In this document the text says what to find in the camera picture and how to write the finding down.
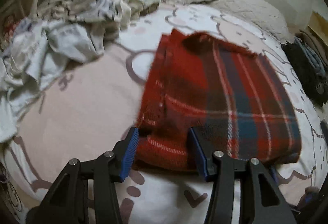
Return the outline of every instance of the silver bolt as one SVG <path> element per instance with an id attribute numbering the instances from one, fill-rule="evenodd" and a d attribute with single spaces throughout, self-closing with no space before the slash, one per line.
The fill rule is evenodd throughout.
<path id="1" fill-rule="evenodd" d="M 222 157 L 222 156 L 224 156 L 224 153 L 223 153 L 222 151 L 215 151 L 215 152 L 214 152 L 214 155 L 215 155 L 216 157 Z"/>
<path id="2" fill-rule="evenodd" d="M 113 157 L 114 156 L 114 152 L 113 151 L 107 151 L 105 152 L 104 154 L 106 157 L 110 158 L 110 157 Z"/>
<path id="3" fill-rule="evenodd" d="M 251 163 L 252 163 L 253 165 L 258 165 L 258 164 L 260 163 L 260 161 L 259 161 L 257 158 L 253 157 L 253 158 L 251 159 Z"/>
<path id="4" fill-rule="evenodd" d="M 76 158 L 72 158 L 68 163 L 71 165 L 71 166 L 75 166 L 79 161 L 76 159 Z"/>

